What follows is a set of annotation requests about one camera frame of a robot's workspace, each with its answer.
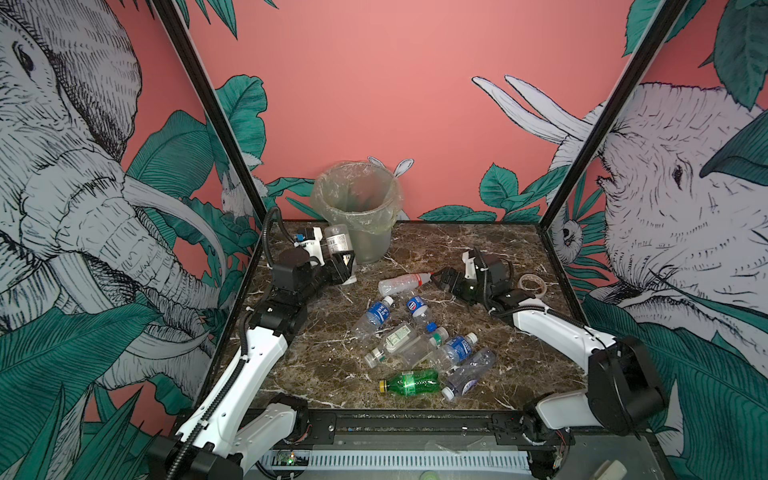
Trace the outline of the clear bottle orange label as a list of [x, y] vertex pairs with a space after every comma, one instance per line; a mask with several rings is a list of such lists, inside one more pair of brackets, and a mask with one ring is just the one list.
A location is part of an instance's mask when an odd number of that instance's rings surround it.
[[331, 253], [349, 250], [354, 251], [351, 236], [346, 225], [330, 225], [324, 229], [323, 234], [328, 249], [329, 259]]

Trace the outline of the clear bottle purple label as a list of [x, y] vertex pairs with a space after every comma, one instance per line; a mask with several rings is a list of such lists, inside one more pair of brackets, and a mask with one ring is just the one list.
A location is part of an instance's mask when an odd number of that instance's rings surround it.
[[488, 373], [497, 361], [497, 355], [485, 348], [474, 354], [469, 360], [449, 373], [444, 381], [441, 393], [447, 401], [454, 401], [467, 395]]

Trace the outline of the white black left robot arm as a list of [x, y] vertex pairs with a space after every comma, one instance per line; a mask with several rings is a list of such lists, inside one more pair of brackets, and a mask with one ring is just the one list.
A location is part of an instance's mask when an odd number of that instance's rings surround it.
[[306, 322], [309, 301], [323, 287], [347, 282], [354, 261], [352, 249], [330, 251], [324, 261], [300, 246], [280, 254], [267, 291], [243, 320], [239, 355], [178, 432], [150, 444], [150, 478], [241, 479], [275, 444], [305, 434], [305, 403], [290, 396], [249, 423], [243, 419]]

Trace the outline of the clear plastic bin liner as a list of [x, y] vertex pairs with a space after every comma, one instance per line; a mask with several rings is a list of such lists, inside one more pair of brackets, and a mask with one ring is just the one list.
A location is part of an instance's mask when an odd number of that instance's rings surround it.
[[378, 235], [396, 223], [404, 192], [398, 178], [384, 167], [341, 162], [314, 180], [310, 204], [331, 224]]

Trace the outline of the small bottle blue label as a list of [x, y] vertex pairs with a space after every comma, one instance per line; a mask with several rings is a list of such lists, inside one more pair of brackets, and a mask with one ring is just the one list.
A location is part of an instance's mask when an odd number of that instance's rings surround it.
[[424, 325], [429, 322], [429, 307], [420, 295], [412, 296], [406, 306], [414, 322]]

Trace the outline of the clear bottle red cap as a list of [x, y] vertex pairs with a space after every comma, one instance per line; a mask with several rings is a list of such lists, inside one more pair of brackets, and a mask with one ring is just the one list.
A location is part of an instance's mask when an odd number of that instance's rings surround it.
[[418, 293], [419, 290], [428, 284], [431, 280], [430, 273], [409, 273], [395, 278], [381, 280], [378, 283], [378, 292], [381, 297], [411, 295]]

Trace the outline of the clear bottle blue label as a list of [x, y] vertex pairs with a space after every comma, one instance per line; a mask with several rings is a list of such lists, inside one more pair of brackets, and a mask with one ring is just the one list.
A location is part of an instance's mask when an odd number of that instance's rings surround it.
[[467, 360], [474, 352], [478, 341], [475, 333], [457, 335], [427, 357], [428, 367], [446, 373]]
[[356, 339], [368, 338], [376, 334], [390, 320], [394, 299], [385, 296], [372, 304], [356, 322], [352, 333]]

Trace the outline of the roll of clear tape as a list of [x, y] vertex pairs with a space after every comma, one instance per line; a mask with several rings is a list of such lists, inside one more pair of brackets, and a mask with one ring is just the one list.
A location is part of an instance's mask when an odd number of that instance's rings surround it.
[[533, 295], [537, 299], [542, 299], [547, 292], [548, 284], [536, 274], [525, 273], [519, 277], [517, 288]]

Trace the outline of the clear bottle blue label centre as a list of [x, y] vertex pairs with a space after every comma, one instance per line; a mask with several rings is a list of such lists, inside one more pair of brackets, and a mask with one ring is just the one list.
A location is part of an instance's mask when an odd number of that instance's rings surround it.
[[446, 373], [467, 360], [474, 352], [478, 341], [475, 333], [457, 335], [427, 357], [428, 367]]

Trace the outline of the clear bottle green white label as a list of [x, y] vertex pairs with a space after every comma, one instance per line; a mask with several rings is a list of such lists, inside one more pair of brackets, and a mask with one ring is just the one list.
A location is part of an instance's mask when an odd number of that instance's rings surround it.
[[403, 323], [392, 332], [386, 334], [381, 343], [364, 356], [364, 361], [369, 368], [375, 368], [392, 354], [397, 353], [410, 341], [415, 339], [418, 331], [410, 324]]

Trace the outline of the green bottle yellow cap front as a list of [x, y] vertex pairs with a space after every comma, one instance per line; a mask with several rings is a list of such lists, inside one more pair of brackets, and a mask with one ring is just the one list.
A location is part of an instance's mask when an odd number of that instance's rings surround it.
[[379, 382], [380, 393], [394, 393], [403, 397], [438, 393], [441, 390], [439, 373], [434, 369], [401, 372]]

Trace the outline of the black front rail frame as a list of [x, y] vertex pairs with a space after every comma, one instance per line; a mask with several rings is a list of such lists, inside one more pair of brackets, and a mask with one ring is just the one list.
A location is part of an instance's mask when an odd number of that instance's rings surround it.
[[311, 409], [309, 427], [299, 441], [304, 445], [331, 445], [343, 436], [426, 436], [453, 439], [489, 436], [500, 446], [534, 448], [568, 445], [578, 435], [611, 435], [602, 426], [570, 426], [548, 429], [531, 411], [517, 410], [354, 410]]

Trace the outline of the black left corner post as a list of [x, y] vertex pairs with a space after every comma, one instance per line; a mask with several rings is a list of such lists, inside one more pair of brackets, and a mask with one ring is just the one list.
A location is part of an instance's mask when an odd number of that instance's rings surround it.
[[211, 121], [229, 162], [241, 181], [254, 217], [258, 220], [258, 224], [261, 224], [267, 213], [265, 205], [253, 183], [253, 176], [246, 166], [240, 146], [211, 84], [210, 77], [183, 22], [181, 10], [176, 2], [171, 0], [154, 0], [151, 4], [184, 67], [207, 118]]

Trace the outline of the black corner post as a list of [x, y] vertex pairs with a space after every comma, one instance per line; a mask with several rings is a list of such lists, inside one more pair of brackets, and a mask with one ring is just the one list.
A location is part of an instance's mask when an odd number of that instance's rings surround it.
[[607, 137], [619, 114], [624, 110], [634, 89], [647, 73], [687, 4], [688, 2], [685, 0], [667, 0], [661, 1], [657, 6], [629, 63], [605, 102], [604, 109], [595, 126], [589, 132], [554, 199], [541, 217], [538, 223], [540, 230], [551, 227], [556, 214], [564, 206], [571, 191], [596, 156], [598, 147]]
[[229, 162], [241, 181], [254, 217], [258, 220], [258, 224], [261, 224], [267, 213], [265, 205], [253, 183], [253, 176], [246, 166], [240, 146], [211, 84], [210, 77], [183, 22], [181, 10], [176, 2], [171, 0], [154, 0], [151, 4], [184, 67], [207, 118], [211, 121]]

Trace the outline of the black right corner post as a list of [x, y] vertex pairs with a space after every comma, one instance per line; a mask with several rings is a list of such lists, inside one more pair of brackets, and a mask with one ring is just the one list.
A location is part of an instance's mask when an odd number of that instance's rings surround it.
[[538, 223], [540, 230], [551, 227], [556, 214], [564, 206], [571, 191], [596, 156], [598, 147], [607, 137], [619, 114], [624, 110], [634, 89], [647, 73], [687, 4], [688, 2], [685, 0], [667, 0], [661, 1], [657, 6], [629, 63], [605, 102], [604, 109], [595, 126], [589, 132], [554, 199], [541, 217]]

